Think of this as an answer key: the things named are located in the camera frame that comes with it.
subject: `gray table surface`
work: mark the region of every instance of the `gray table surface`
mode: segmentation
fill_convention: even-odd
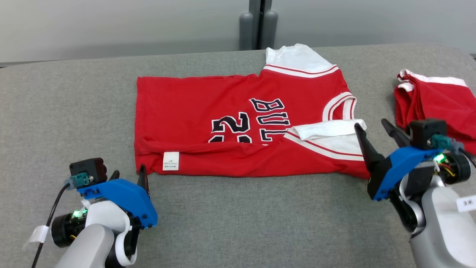
[[[317,48],[358,98],[356,117],[376,149],[396,144],[380,119],[394,118],[396,75],[455,76],[476,89],[476,64],[458,49],[429,45]],[[21,251],[44,225],[72,162],[102,157],[136,181],[138,76],[259,73],[264,51],[42,62],[0,70],[0,267],[29,267]],[[135,267],[414,267],[409,235],[389,202],[372,202],[347,175],[271,178],[149,177],[159,225],[142,232]],[[455,186],[476,193],[476,180]],[[56,215],[79,209],[66,192]],[[65,249],[47,239],[38,267]]]

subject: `white label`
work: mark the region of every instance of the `white label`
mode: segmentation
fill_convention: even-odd
[[[179,153],[165,152],[164,166],[162,170],[179,170]]]
[[[471,211],[476,209],[476,196],[466,196],[456,200],[459,212]]]

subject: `jersey number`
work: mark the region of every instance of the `jersey number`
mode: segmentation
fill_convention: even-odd
[[[272,102],[265,102],[257,99],[250,99],[253,108],[259,113],[270,112],[273,110],[284,109],[284,104],[280,99],[275,99]],[[260,125],[291,125],[288,114],[286,112],[282,113],[271,113],[266,115],[260,115],[256,117],[258,124]],[[220,119],[211,121],[211,132],[212,133],[223,133],[225,132],[225,126],[231,130],[232,133],[246,133],[251,128],[249,126],[249,116],[245,112],[238,112],[238,120],[232,116],[223,116]],[[259,129],[259,134],[261,136],[261,141],[271,142],[273,139],[271,135],[273,134],[284,134],[287,130],[267,130],[264,128]],[[225,141],[225,135],[216,134],[211,139],[208,140],[209,143],[214,142],[223,142]],[[237,136],[237,141],[240,143],[251,143],[251,137],[242,134]]]

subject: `red jersey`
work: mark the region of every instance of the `red jersey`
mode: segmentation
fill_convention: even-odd
[[[150,173],[369,177],[356,98],[306,45],[268,48],[259,75],[139,77],[137,88],[136,165]]]
[[[446,121],[448,136],[476,154],[476,98],[462,79],[426,77],[403,69],[395,88],[396,122],[405,128],[413,120]]]

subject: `clothing tag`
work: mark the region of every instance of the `clothing tag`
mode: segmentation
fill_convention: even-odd
[[[179,170],[179,153],[165,152],[162,170]]]

